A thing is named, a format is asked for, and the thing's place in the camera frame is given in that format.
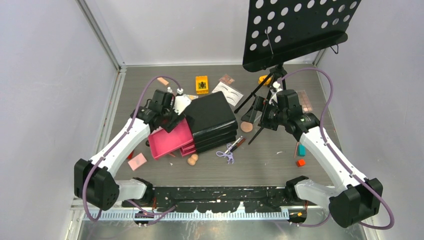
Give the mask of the yellow toy block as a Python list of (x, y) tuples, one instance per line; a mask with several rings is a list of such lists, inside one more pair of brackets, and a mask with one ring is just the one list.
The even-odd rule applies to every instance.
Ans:
[(206, 75), (195, 77), (195, 91), (197, 95), (209, 93), (209, 81)]

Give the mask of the teal block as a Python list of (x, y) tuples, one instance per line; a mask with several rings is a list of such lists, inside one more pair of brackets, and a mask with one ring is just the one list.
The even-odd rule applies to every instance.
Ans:
[(306, 148), (302, 144), (299, 144), (297, 146), (297, 153), (296, 154), (297, 154), (298, 157), (304, 157), (306, 155)]

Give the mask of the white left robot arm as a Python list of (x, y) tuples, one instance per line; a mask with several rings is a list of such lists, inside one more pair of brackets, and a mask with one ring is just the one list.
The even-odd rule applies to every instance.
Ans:
[(148, 207), (154, 199), (152, 184), (138, 177), (115, 180), (117, 171), (153, 131), (171, 132), (185, 118), (184, 110), (190, 104), (181, 88), (176, 93), (157, 89), (145, 106), (135, 108), (122, 130), (100, 152), (75, 163), (74, 195), (103, 211), (127, 200)]

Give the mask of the black drawer organizer cabinet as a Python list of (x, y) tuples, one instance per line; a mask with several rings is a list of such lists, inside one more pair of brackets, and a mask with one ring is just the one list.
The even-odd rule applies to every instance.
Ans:
[(221, 91), (192, 100), (184, 114), (198, 154), (237, 139), (238, 122)]

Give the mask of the small eyeshadow palette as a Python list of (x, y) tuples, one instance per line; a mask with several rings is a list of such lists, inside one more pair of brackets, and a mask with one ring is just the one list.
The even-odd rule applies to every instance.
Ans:
[(231, 84), (233, 84), (235, 82), (235, 80), (229, 76), (228, 74), (223, 75), (219, 81), (225, 85), (230, 86)]

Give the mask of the black makeup brush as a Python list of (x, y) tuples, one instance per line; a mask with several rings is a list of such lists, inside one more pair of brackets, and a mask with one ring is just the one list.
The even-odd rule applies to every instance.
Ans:
[(248, 142), (248, 144), (250, 145), (257, 137), (258, 135), (263, 131), (264, 127), (261, 126), (259, 128), (259, 130), (254, 134), (254, 136), (251, 138), (251, 140)]

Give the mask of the pink top drawer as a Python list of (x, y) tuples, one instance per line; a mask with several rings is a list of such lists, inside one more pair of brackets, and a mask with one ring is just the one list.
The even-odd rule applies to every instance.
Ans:
[(187, 120), (183, 119), (171, 132), (161, 129), (150, 134), (147, 140), (152, 157), (158, 160), (187, 144), (191, 144), (194, 138)]

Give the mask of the black tripod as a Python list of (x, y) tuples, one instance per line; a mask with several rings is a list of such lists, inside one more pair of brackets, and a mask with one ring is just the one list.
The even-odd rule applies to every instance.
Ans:
[(288, 72), (285, 70), (283, 63), (277, 64), (276, 66), (272, 67), (269, 70), (269, 74), (265, 76), (265, 78), (259, 83), (259, 85), (243, 100), (242, 103), (240, 103), (236, 107), (233, 112), (237, 114), (252, 97), (256, 97), (257, 92), (265, 85), (268, 80), (270, 80), (270, 83), (267, 87), (270, 89), (273, 83), (275, 83), (278, 79), (281, 79), (282, 77), (286, 76), (287, 74)]

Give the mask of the long eyeshadow palette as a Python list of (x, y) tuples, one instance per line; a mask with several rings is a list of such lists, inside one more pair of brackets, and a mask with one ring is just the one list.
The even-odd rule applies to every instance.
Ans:
[(299, 103), (304, 113), (312, 112), (313, 107), (305, 90), (297, 91)]

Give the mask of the white bottle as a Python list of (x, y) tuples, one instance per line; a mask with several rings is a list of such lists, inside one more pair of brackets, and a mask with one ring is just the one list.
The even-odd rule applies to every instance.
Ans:
[(191, 104), (192, 100), (187, 94), (177, 95), (173, 110), (178, 115), (181, 115), (184, 110)]

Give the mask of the small makeup tube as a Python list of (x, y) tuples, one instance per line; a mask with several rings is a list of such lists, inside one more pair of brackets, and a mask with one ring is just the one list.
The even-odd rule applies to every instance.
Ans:
[(188, 94), (187, 95), (191, 100), (195, 100), (195, 99), (197, 99), (199, 96), (198, 95), (190, 95), (190, 94)]

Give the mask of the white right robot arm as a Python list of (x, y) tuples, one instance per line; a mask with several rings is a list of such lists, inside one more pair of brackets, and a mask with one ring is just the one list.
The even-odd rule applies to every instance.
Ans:
[(308, 201), (325, 208), (342, 228), (378, 214), (382, 183), (377, 178), (369, 179), (347, 160), (321, 127), (320, 120), (303, 111), (296, 91), (278, 90), (271, 99), (256, 96), (241, 119), (252, 123), (258, 112), (259, 127), (276, 131), (283, 126), (313, 155), (333, 184), (324, 186), (303, 175), (291, 179), (285, 186), (288, 203), (299, 205)]

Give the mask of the false eyelash card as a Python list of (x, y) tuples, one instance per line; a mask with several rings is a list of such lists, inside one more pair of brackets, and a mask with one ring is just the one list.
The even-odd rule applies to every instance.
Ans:
[(223, 95), (225, 96), (226, 101), (234, 107), (239, 103), (239, 101), (244, 96), (240, 91), (236, 90), (235, 88), (221, 81), (212, 90), (212, 93), (216, 93), (216, 92), (222, 92)]

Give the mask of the pink lower drawers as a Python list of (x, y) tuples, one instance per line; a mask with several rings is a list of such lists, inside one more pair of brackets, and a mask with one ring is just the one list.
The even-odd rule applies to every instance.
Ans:
[(181, 156), (185, 157), (187, 155), (194, 154), (196, 152), (196, 146), (194, 143), (191, 142), (182, 146), (179, 150), (180, 150)]

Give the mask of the round orange powder puff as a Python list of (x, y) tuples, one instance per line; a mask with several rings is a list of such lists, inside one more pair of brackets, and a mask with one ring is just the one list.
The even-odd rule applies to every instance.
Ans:
[(242, 121), (240, 124), (240, 128), (243, 132), (249, 133), (253, 130), (253, 124), (250, 122)]

